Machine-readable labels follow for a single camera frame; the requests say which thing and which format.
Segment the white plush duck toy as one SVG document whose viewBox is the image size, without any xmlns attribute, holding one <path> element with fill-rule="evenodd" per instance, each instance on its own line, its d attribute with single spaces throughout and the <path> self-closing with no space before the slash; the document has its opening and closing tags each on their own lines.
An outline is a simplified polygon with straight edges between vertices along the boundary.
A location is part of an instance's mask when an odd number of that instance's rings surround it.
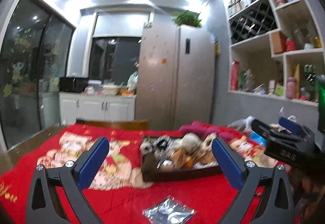
<svg viewBox="0 0 325 224">
<path fill-rule="evenodd" d="M 194 153 L 197 151 L 202 144 L 200 138 L 194 133 L 187 133 L 181 139 L 177 139 L 173 142 L 173 149 L 179 150 L 183 149 L 187 153 Z"/>
</svg>

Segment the clear silver plastic bag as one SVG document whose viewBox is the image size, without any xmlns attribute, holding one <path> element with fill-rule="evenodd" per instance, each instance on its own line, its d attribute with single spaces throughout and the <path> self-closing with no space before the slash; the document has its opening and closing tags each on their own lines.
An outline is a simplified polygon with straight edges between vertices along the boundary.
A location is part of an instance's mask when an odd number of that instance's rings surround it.
<svg viewBox="0 0 325 224">
<path fill-rule="evenodd" d="M 196 210 L 179 203 L 171 196 L 142 212 L 150 223 L 156 224 L 183 224 L 195 214 Z"/>
</svg>

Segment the dark brown fuzzy hair clip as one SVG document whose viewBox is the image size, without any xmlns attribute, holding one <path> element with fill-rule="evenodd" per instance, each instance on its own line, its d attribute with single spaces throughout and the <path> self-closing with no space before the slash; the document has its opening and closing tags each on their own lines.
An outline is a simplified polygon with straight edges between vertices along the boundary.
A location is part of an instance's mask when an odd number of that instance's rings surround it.
<svg viewBox="0 0 325 224">
<path fill-rule="evenodd" d="M 145 154 L 142 157 L 142 174 L 148 176 L 157 173 L 158 159 L 154 153 Z"/>
</svg>

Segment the white fluffy hair clip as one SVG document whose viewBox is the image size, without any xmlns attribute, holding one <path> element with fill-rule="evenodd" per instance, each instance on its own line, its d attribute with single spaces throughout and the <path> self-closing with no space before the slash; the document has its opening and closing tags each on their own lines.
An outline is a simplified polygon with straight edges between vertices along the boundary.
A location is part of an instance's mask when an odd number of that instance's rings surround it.
<svg viewBox="0 0 325 224">
<path fill-rule="evenodd" d="M 139 149 L 141 155 L 153 154 L 157 159 L 165 159 L 173 154 L 173 141 L 170 136 L 145 137 Z"/>
</svg>

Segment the blue plastic bag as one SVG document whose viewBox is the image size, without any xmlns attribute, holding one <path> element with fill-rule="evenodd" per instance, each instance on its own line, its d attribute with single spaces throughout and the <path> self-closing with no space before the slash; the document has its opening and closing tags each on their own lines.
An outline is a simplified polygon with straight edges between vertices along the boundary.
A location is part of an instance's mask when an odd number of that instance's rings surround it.
<svg viewBox="0 0 325 224">
<path fill-rule="evenodd" d="M 261 145 L 261 146 L 266 146 L 267 145 L 267 142 L 266 140 L 261 137 L 260 135 L 258 135 L 256 132 L 251 132 L 249 134 L 249 139 L 255 143 L 257 143 L 258 145 Z"/>
</svg>

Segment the red bear-print blanket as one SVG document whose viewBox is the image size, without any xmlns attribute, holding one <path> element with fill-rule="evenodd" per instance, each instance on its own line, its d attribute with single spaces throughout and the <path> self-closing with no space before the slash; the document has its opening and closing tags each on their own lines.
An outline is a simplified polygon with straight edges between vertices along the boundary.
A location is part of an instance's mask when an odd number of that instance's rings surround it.
<svg viewBox="0 0 325 224">
<path fill-rule="evenodd" d="M 16 223 L 24 223 L 30 182 L 38 164 L 60 167 L 75 160 L 98 137 L 113 145 L 93 184 L 83 191 L 104 223 L 147 223 L 142 212 L 171 196 L 193 208 L 190 223 L 216 223 L 237 191 L 223 174 L 178 182 L 144 183 L 139 146 L 144 136 L 163 131 L 125 131 L 85 125 L 56 127 L 10 151 L 1 162 L 1 204 Z"/>
</svg>

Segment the red gift box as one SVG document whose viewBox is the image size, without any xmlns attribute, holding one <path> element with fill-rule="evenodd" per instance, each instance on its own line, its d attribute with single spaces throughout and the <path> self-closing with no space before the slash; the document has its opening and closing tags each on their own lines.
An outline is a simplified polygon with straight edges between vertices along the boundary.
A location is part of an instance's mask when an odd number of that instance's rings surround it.
<svg viewBox="0 0 325 224">
<path fill-rule="evenodd" d="M 230 90 L 238 90 L 238 76 L 240 72 L 240 63 L 233 61 L 231 64 Z"/>
</svg>

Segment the magenta plush toy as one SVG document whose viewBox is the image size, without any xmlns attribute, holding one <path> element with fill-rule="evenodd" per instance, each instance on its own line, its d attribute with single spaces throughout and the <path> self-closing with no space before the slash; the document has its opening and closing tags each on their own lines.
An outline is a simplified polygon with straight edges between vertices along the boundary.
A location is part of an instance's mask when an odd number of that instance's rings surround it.
<svg viewBox="0 0 325 224">
<path fill-rule="evenodd" d="M 228 128 L 219 127 L 199 121 L 193 121 L 190 125 L 182 125 L 179 132 L 185 136 L 187 133 L 194 133 L 201 140 L 205 140 L 207 136 L 215 133 L 217 137 L 221 137 L 224 141 L 229 142 L 236 137 L 236 133 Z"/>
</svg>

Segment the white kitchen counter cabinet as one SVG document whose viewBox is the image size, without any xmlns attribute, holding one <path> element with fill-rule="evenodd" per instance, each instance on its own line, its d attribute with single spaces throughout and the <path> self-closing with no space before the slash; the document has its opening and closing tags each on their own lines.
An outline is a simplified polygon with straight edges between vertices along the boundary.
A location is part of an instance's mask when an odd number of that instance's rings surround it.
<svg viewBox="0 0 325 224">
<path fill-rule="evenodd" d="M 123 97 L 61 92 L 59 97 L 63 125 L 73 125 L 76 120 L 133 121 L 135 117 L 135 95 Z"/>
</svg>

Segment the black shallow tray box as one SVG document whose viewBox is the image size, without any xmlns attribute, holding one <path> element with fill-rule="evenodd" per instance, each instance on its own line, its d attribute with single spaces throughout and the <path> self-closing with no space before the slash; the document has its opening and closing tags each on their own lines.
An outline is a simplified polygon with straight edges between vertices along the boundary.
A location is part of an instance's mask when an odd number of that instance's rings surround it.
<svg viewBox="0 0 325 224">
<path fill-rule="evenodd" d="M 177 139 L 181 139 L 183 136 L 170 137 L 174 142 Z M 148 176 L 142 175 L 143 181 L 185 181 L 220 174 L 221 168 L 211 151 L 211 144 L 212 140 L 214 139 L 215 134 L 213 133 L 209 135 L 205 140 L 202 140 L 202 144 L 197 151 L 190 154 L 183 149 L 173 149 L 173 154 L 171 157 L 158 159 L 157 173 Z"/>
</svg>

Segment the black microwave oven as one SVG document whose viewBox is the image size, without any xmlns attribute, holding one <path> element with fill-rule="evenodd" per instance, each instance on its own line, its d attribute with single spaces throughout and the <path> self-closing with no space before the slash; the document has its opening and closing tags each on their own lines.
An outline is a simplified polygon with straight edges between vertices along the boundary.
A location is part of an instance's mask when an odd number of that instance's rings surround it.
<svg viewBox="0 0 325 224">
<path fill-rule="evenodd" d="M 82 93 L 88 86 L 88 78 L 84 77 L 60 77 L 60 92 Z"/>
</svg>

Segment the wooden chair back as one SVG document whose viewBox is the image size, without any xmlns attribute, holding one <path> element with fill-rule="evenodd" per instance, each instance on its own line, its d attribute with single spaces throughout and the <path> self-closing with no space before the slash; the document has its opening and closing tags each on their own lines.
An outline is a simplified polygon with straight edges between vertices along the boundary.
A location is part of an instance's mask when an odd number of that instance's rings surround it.
<svg viewBox="0 0 325 224">
<path fill-rule="evenodd" d="M 109 129 L 123 129 L 127 131 L 147 131 L 149 129 L 148 120 L 134 121 L 88 121 L 76 119 L 76 124 L 87 125 Z"/>
</svg>

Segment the stainless double-door refrigerator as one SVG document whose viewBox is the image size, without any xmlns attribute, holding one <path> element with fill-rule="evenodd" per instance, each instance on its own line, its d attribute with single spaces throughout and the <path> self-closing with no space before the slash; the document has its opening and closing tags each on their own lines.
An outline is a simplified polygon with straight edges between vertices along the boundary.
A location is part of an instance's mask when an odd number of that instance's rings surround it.
<svg viewBox="0 0 325 224">
<path fill-rule="evenodd" d="M 213 36 L 202 28 L 156 22 L 144 29 L 135 117 L 153 130 L 208 123 L 215 74 Z"/>
</svg>

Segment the green potted plant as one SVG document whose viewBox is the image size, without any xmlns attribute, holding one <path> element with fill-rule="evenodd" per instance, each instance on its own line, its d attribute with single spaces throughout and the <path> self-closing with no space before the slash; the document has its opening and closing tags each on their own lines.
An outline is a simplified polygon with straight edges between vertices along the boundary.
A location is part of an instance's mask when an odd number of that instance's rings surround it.
<svg viewBox="0 0 325 224">
<path fill-rule="evenodd" d="M 200 13 L 186 10 L 184 12 L 175 12 L 172 22 L 177 26 L 187 25 L 194 28 L 202 28 Z"/>
</svg>

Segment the white wall shelf unit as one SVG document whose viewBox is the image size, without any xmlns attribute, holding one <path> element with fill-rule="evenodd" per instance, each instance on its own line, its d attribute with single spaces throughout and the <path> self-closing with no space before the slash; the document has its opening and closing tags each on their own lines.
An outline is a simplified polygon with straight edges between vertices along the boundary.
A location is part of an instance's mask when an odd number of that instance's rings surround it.
<svg viewBox="0 0 325 224">
<path fill-rule="evenodd" d="M 224 0 L 230 36 L 228 91 L 318 105 L 316 76 L 324 74 L 324 38 L 308 0 Z M 231 64 L 240 63 L 238 90 Z M 286 97 L 289 77 L 295 99 Z"/>
</svg>

